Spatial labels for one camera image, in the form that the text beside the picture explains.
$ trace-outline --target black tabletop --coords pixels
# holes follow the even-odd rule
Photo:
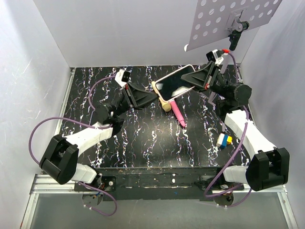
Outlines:
[[[64,117],[90,123],[93,110],[88,103],[89,90],[99,79],[115,75],[120,69],[131,71],[131,81],[152,91],[152,81],[177,70],[181,66],[129,66],[77,68],[69,94]],[[233,80],[234,70],[228,67],[226,77]],[[114,80],[102,82],[93,92],[93,104],[111,103],[122,93]],[[82,164],[94,167],[219,167],[223,166],[238,139],[232,130],[232,145],[225,149],[216,146],[221,133],[221,121],[207,99],[195,91],[176,100],[187,127],[183,129],[172,111],[165,112],[158,100],[137,111],[131,109],[121,117],[125,119],[121,132],[98,143],[79,158]],[[62,122],[61,134],[71,135],[85,127]],[[246,150],[235,158],[234,164],[249,162]]]

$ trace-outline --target floor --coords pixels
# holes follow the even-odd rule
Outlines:
[[[240,200],[244,195],[234,197]],[[84,208],[81,195],[40,194],[31,229],[288,228],[277,193],[252,193],[241,206],[227,210],[195,199],[119,200],[118,206],[115,215],[103,217]],[[104,212],[113,208],[112,202],[98,206]]]
[[[90,123],[93,110],[89,107],[89,90],[101,78],[115,75],[120,69],[131,71],[131,81],[152,91],[151,82],[181,66],[129,66],[77,68],[73,79],[64,116]],[[233,66],[226,77],[234,80]],[[102,82],[93,92],[93,104],[111,103],[122,92],[114,80]],[[144,110],[131,109],[122,131],[88,149],[80,158],[82,164],[94,167],[220,167],[230,158],[238,141],[225,149],[216,147],[221,123],[213,106],[197,92],[191,91],[176,100],[187,127],[182,129],[172,111],[166,113],[159,101]],[[71,135],[83,127],[62,122],[61,134]],[[228,135],[234,136],[230,129]],[[248,153],[243,150],[234,163],[247,165]]]

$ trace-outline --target metal frame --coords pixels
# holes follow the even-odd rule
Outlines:
[[[64,115],[64,111],[66,108],[67,100],[69,98],[69,93],[71,90],[72,82],[74,79],[75,68],[71,71],[70,80],[68,82],[67,91],[63,99],[60,116]],[[55,134],[58,134],[61,127],[61,120],[57,122]],[[29,229],[31,227],[32,219],[34,217],[35,209],[37,206],[37,202],[39,199],[39,194],[94,194],[95,191],[74,191],[74,181],[69,181],[65,185],[59,185],[53,178],[49,175],[36,175],[32,184],[32,188],[30,191],[30,198],[28,205],[26,207],[26,211],[23,217],[23,221],[21,224],[21,229]],[[244,185],[244,190],[236,190],[236,193],[247,193],[249,192],[250,187],[248,185]],[[287,189],[285,185],[277,186],[273,188],[269,188],[266,190],[262,190],[260,192],[277,192],[279,201],[281,203],[281,207],[288,224],[288,228],[296,229],[297,224],[291,210],[289,200],[287,198]]]
[[[287,197],[287,192],[278,192],[277,193],[278,198],[280,200],[281,206],[282,206],[282,210],[283,213],[285,215],[285,219],[288,225],[289,229],[295,229],[298,228],[296,220],[295,220],[295,216],[292,212],[292,209],[290,207],[290,203]]]
[[[28,205],[27,205],[27,208],[24,213],[23,220],[22,220],[22,223],[20,226],[21,229],[28,229],[31,227],[36,205],[38,202],[38,197],[39,197],[38,193],[30,194],[29,202],[28,202]]]

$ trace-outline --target white wall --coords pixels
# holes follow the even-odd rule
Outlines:
[[[305,228],[305,1],[283,0],[257,33],[244,61],[244,82],[258,128],[290,153],[288,198],[299,228]]]
[[[19,228],[34,174],[33,127],[58,115],[70,69],[32,0],[0,0],[0,228]],[[56,123],[35,135],[40,160]]]
[[[184,52],[197,0],[34,0],[71,67],[175,65],[207,62],[228,48],[225,39]],[[235,55],[244,58],[257,28],[242,35]]]

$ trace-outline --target white perforated panel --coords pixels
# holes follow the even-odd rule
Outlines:
[[[198,0],[190,42],[186,50],[227,38],[226,30],[234,12],[243,10],[241,21],[250,23],[250,29],[269,23],[282,0]]]

